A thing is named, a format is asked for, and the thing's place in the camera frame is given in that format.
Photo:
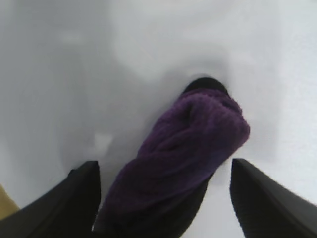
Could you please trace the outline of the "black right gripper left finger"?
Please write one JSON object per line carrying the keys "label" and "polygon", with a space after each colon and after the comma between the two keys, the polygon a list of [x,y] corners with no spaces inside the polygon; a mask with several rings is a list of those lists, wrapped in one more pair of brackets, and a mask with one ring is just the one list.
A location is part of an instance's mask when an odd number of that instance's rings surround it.
{"label": "black right gripper left finger", "polygon": [[101,200],[100,167],[87,161],[0,223],[2,238],[90,238]]}

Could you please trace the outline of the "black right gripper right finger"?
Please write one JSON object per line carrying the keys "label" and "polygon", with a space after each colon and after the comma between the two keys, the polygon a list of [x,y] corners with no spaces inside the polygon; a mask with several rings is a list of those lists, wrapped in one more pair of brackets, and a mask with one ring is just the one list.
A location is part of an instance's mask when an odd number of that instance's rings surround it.
{"label": "black right gripper right finger", "polygon": [[245,159],[233,159],[231,202],[247,238],[315,238],[317,207]]}

